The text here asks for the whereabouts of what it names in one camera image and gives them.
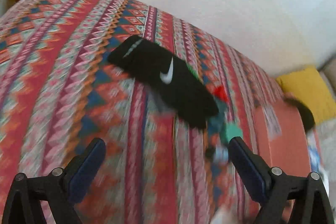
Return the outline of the black cloth pile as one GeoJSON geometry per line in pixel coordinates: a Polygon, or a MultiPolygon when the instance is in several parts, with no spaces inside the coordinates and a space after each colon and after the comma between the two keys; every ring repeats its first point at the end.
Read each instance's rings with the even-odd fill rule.
{"type": "Polygon", "coordinates": [[[315,127],[313,113],[303,102],[293,97],[284,97],[284,101],[297,108],[306,134],[315,127]]]}

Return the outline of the teal bottle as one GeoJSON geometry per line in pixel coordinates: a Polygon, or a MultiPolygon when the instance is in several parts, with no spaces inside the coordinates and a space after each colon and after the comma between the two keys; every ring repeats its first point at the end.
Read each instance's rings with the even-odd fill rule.
{"type": "Polygon", "coordinates": [[[235,122],[228,122],[224,113],[211,117],[208,121],[209,132],[218,133],[219,141],[216,145],[209,144],[205,156],[209,161],[219,164],[229,162],[228,145],[235,137],[243,138],[243,131],[235,122]]]}

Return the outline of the black Nike sock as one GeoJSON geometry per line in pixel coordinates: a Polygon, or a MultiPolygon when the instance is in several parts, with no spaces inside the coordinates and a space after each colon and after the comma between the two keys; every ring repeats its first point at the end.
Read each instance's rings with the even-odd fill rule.
{"type": "Polygon", "coordinates": [[[150,86],[191,128],[206,128],[219,112],[212,94],[187,63],[158,44],[130,36],[108,56],[108,62],[150,86]]]}

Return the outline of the colourful patterned tablecloth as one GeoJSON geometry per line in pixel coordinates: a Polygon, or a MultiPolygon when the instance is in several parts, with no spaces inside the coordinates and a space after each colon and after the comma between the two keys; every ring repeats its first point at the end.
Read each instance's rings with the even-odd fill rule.
{"type": "Polygon", "coordinates": [[[17,173],[48,175],[102,138],[104,164],[76,206],[83,223],[210,223],[219,209],[252,222],[259,205],[233,165],[205,159],[218,134],[160,113],[107,62],[131,35],[186,61],[209,91],[222,87],[228,122],[258,153],[254,110],[286,95],[237,50],[135,0],[21,0],[1,17],[1,203],[17,173]]]}

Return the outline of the yellow cushion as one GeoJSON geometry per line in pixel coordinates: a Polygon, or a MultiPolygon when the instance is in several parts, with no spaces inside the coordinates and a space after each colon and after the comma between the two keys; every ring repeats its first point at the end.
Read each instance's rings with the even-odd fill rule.
{"type": "Polygon", "coordinates": [[[335,118],[335,99],[314,66],[276,78],[284,93],[290,93],[305,104],[316,124],[335,118]]]}

